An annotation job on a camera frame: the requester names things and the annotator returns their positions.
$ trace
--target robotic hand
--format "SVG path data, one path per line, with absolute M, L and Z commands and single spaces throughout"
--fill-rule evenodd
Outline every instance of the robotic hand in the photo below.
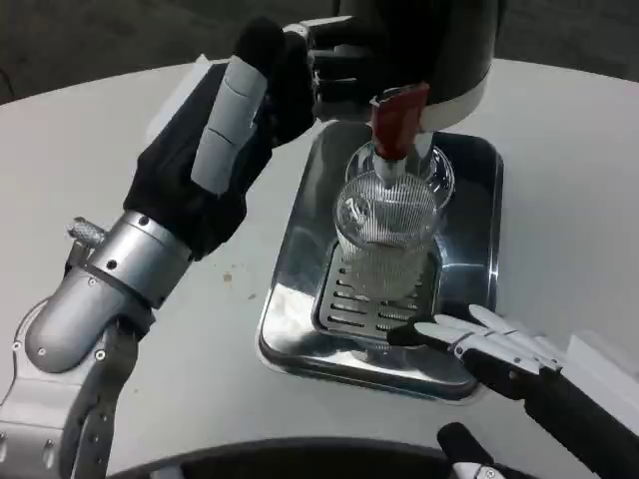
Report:
M 83 219 L 51 297 L 22 320 L 0 405 L 0 477 L 99 478 L 138 342 L 199 260 L 246 215 L 247 190 L 272 154 L 309 128 L 307 44 L 265 19 L 228 66 L 213 66 L 140 155 L 125 212 L 105 232 Z
M 481 306 L 469 312 L 473 322 L 417 318 L 390 331 L 388 342 L 454 354 L 493 391 L 523 399 L 526 413 L 600 477 L 639 477 L 639 382 L 631 360 L 591 332 L 573 335 L 564 354 Z M 499 478 L 492 459 L 454 462 L 461 479 Z

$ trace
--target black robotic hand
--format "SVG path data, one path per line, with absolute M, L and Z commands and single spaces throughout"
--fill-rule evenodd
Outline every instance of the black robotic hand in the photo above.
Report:
M 270 29 L 267 19 L 247 30 Z M 191 171 L 227 65 L 213 65 L 155 141 L 140 155 L 124 209 L 148 216 L 183 241 L 200 259 L 227 241 L 246 216 L 246 193 L 271 158 L 272 148 L 294 140 L 314 122 L 307 44 L 295 33 L 271 35 L 278 49 L 255 132 L 234 162 L 230 187 L 213 195 L 191 179 Z M 238 43 L 236 50 L 247 48 Z

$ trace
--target white robotic hand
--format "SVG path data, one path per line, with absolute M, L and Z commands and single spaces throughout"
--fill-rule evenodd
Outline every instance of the white robotic hand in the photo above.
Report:
M 600 477 L 639 477 L 638 364 L 593 332 L 573 335 L 564 354 L 481 306 L 469 312 L 476 322 L 415 318 L 388 342 L 454 354 L 493 391 L 523 399 L 526 413 Z
M 523 326 L 510 324 L 476 304 L 468 310 L 482 325 L 436 314 L 435 324 L 419 322 L 415 324 L 415 329 L 420 334 L 448 343 L 459 359 L 467 349 L 475 349 L 499 358 L 516 369 L 535 374 L 540 367 L 559 370 L 563 366 L 564 354 L 544 336 L 533 334 Z

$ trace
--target white table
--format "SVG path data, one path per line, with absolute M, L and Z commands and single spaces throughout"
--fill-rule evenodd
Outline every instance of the white table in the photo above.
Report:
M 11 377 L 16 325 L 60 280 L 65 224 L 82 215 L 108 227 L 119 216 L 145 129 L 186 71 L 141 72 L 0 108 L 0 391 Z M 591 328 L 632 350 L 639 85 L 500 60 L 490 75 L 480 107 L 453 131 L 486 138 L 504 158 L 499 312 L 562 345 L 570 331 Z M 192 267 L 158 313 L 121 396 L 110 472 L 273 437 L 435 446 L 437 428 L 458 420 L 512 467 L 590 477 L 520 404 L 493 393 L 444 405 L 260 363 L 256 328 L 312 137 L 277 150 L 240 230 Z

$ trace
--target metal joint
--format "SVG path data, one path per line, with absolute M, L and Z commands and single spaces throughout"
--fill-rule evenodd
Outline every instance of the metal joint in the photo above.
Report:
M 29 311 L 13 342 L 15 376 L 0 405 L 0 477 L 104 477 L 116 402 L 135 365 L 138 341 L 114 322 L 76 367 L 44 372 L 22 344 L 45 304 Z
M 160 307 L 191 264 L 189 248 L 149 217 L 126 212 L 89 257 L 87 266 Z

